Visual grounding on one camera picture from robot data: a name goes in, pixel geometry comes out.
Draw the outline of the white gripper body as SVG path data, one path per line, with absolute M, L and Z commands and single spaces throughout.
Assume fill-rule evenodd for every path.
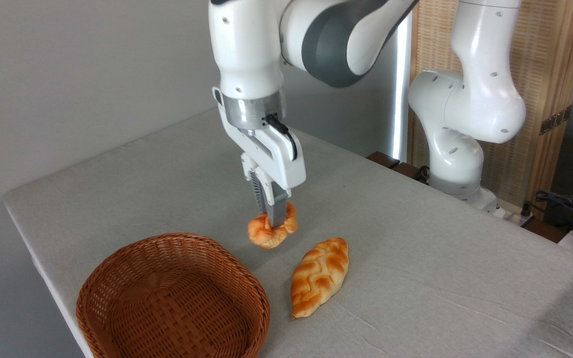
M 225 109 L 225 96 L 219 88 L 212 88 L 214 99 L 218 102 L 221 122 L 227 135 L 257 163 L 262 171 L 284 190 L 290 190 L 305 181 L 305 165 L 302 147 L 295 134 L 281 133 L 272 125 L 255 129 L 253 134 L 241 130 L 228 121 L 232 111 Z

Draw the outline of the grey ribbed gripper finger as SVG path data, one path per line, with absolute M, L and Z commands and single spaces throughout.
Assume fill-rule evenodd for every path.
M 257 206 L 259 207 L 260 213 L 267 213 L 267 202 L 264 196 L 263 183 L 261 181 L 262 169 L 255 161 L 252 160 L 246 153 L 241 155 L 241 163 L 243 167 L 243 174 L 245 175 L 245 180 L 250 182 L 253 190 Z
M 284 224 L 287 214 L 288 192 L 265 175 L 265 207 L 271 228 Z

